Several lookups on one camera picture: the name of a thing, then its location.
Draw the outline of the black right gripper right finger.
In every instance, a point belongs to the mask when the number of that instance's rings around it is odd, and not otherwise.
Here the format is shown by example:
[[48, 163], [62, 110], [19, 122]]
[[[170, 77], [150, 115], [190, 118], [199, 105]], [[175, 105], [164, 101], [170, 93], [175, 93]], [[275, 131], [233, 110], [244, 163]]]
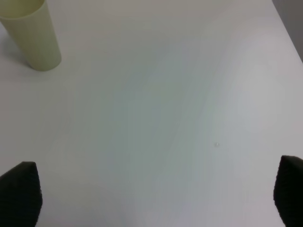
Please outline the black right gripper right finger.
[[273, 199], [286, 227], [303, 225], [303, 160], [281, 156]]

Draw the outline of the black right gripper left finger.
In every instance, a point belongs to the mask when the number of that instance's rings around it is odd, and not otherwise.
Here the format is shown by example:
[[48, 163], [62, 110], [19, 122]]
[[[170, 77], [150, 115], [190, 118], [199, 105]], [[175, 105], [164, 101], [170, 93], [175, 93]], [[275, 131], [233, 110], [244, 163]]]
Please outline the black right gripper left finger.
[[43, 205], [35, 162], [21, 162], [0, 176], [0, 225], [34, 227]]

